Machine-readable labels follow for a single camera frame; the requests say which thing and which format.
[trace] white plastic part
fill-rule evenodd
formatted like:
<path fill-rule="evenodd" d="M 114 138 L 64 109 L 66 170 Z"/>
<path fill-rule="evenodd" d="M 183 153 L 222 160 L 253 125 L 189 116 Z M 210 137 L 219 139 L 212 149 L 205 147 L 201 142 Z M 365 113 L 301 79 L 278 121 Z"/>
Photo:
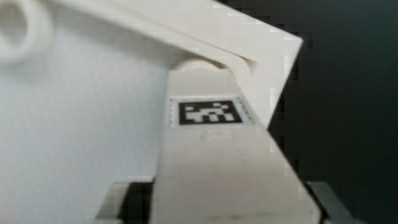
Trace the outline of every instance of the white plastic part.
<path fill-rule="evenodd" d="M 54 0 L 231 70 L 269 127 L 302 39 L 212 0 Z"/>
<path fill-rule="evenodd" d="M 190 58 L 183 61 L 174 70 L 180 72 L 192 70 L 219 71 L 221 68 L 203 58 Z"/>
<path fill-rule="evenodd" d="M 47 6 L 38 0 L 0 0 L 2 8 L 15 5 L 22 11 L 27 21 L 27 35 L 18 46 L 7 40 L 7 36 L 0 33 L 0 64 L 9 65 L 41 53 L 54 39 L 54 21 Z"/>
<path fill-rule="evenodd" d="M 222 107 L 237 98 L 249 124 L 244 119 L 233 124 L 183 123 L 189 114 L 206 113 L 210 104 Z M 318 224 L 318 207 L 230 71 L 171 71 L 166 100 L 151 223 Z"/>

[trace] black background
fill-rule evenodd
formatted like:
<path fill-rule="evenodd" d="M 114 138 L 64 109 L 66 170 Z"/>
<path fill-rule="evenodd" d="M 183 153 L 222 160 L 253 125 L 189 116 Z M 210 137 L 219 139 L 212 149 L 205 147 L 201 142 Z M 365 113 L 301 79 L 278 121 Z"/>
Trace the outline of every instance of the black background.
<path fill-rule="evenodd" d="M 306 41 L 270 132 L 354 216 L 398 223 L 398 1 L 221 1 Z"/>

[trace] black and white square pattern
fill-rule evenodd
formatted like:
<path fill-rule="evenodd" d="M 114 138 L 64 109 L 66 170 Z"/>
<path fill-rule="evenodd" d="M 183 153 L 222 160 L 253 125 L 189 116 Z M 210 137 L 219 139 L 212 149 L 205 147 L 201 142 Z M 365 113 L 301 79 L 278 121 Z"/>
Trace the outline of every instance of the black and white square pattern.
<path fill-rule="evenodd" d="M 171 99 L 171 127 L 253 125 L 238 97 Z"/>
<path fill-rule="evenodd" d="M 180 103 L 180 125 L 242 123 L 233 101 Z"/>

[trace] white surface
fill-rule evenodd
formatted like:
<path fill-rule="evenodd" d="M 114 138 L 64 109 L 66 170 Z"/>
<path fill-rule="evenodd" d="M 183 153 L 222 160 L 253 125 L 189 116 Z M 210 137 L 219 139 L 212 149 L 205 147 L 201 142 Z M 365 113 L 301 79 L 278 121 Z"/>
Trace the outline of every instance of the white surface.
<path fill-rule="evenodd" d="M 269 127 L 302 39 L 212 0 L 55 0 L 226 65 Z"/>
<path fill-rule="evenodd" d="M 151 177 L 174 50 L 57 7 L 54 47 L 0 68 L 0 223 L 93 221 L 112 183 Z"/>
<path fill-rule="evenodd" d="M 167 103 L 174 98 L 194 96 L 196 91 L 198 97 L 217 98 L 235 94 L 244 99 L 233 77 L 205 73 L 171 72 Z M 201 79 L 206 85 L 178 88 L 194 86 Z M 306 188 L 246 101 L 244 104 L 254 125 L 235 127 L 201 125 L 171 128 L 171 105 L 166 107 L 153 224 L 320 222 L 320 211 Z"/>
<path fill-rule="evenodd" d="M 43 1 L 38 0 L 0 0 L 0 13 L 13 5 L 22 11 L 27 23 L 25 37 L 20 44 L 13 44 L 7 35 L 0 32 L 0 64 L 9 65 L 32 59 L 47 50 L 54 39 L 54 21 Z"/>

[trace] white object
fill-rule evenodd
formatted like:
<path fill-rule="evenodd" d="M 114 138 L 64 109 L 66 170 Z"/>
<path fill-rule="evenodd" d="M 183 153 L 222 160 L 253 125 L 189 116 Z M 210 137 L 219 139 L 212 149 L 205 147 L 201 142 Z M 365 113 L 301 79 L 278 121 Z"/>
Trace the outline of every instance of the white object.
<path fill-rule="evenodd" d="M 269 127 L 302 39 L 212 0 L 54 0 L 221 63 Z"/>
<path fill-rule="evenodd" d="M 16 64 L 38 56 L 54 39 L 54 21 L 47 6 L 38 0 L 0 0 L 2 8 L 15 5 L 27 21 L 27 35 L 18 46 L 0 33 L 0 64 Z"/>
<path fill-rule="evenodd" d="M 240 98 L 253 124 L 242 121 L 231 126 L 210 121 L 183 125 L 174 99 L 180 108 L 192 102 L 196 111 L 203 111 L 219 108 L 228 98 L 231 102 Z M 166 101 L 153 224 L 318 224 L 318 207 L 230 71 L 171 71 Z"/>

